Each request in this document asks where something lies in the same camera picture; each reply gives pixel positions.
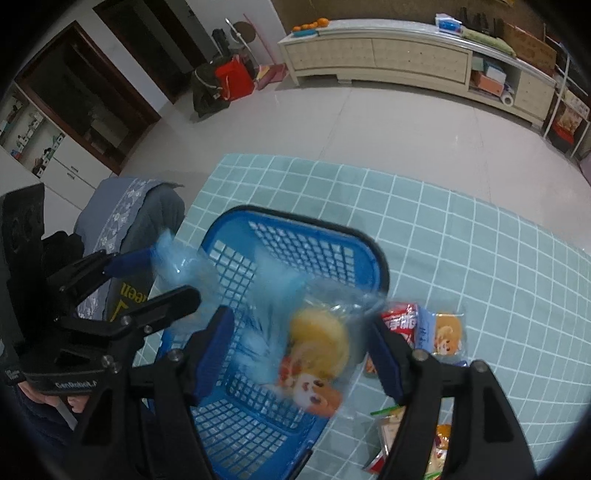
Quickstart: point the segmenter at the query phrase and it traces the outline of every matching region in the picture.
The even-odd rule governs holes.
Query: green cloth
[[[503,53],[506,53],[507,55],[511,55],[513,58],[517,56],[515,50],[513,50],[513,48],[511,48],[509,44],[501,38],[489,37],[488,35],[484,35],[484,33],[470,30],[466,27],[462,27],[462,38],[494,48],[495,50],[499,50]]]

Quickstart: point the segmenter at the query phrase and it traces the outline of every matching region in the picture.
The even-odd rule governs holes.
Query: red snack bag
[[[394,302],[382,313],[382,320],[390,331],[402,335],[411,348],[414,348],[414,328],[418,320],[416,303]]]

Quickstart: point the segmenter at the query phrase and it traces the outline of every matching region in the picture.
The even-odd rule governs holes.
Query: doorway
[[[160,119],[77,22],[45,45],[16,82],[59,128],[116,174]]]
[[[94,8],[171,102],[215,49],[185,0],[105,0]]]

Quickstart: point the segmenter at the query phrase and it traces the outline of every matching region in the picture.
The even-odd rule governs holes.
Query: brown wall
[[[506,22],[529,31],[539,39],[543,36],[542,20],[525,3],[515,0],[514,7],[495,0],[271,0],[286,31],[294,25],[310,23],[319,17],[341,18],[396,18],[434,23],[436,13],[457,17],[461,7],[468,8],[470,19],[484,12],[492,28],[492,19]]]

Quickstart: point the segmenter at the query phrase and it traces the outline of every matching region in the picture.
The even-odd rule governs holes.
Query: white countertop
[[[472,40],[467,40],[458,35],[442,32],[435,25],[426,23],[410,22],[406,20],[388,20],[381,18],[355,18],[351,20],[331,20],[328,27],[318,28],[317,31],[317,35],[310,35],[306,37],[294,37],[292,34],[289,34],[279,43],[290,44],[299,43],[302,41],[313,41],[318,36],[328,37],[330,35],[344,33],[400,33],[414,38],[435,40],[439,43],[445,43],[451,46],[472,50],[508,63],[509,65],[513,65],[514,67],[517,67],[539,78],[549,85],[554,86],[556,84],[556,81],[552,77],[546,75],[541,70],[538,70],[533,65],[530,65],[523,60],[513,58],[499,50],[496,50],[495,48],[488,47]]]

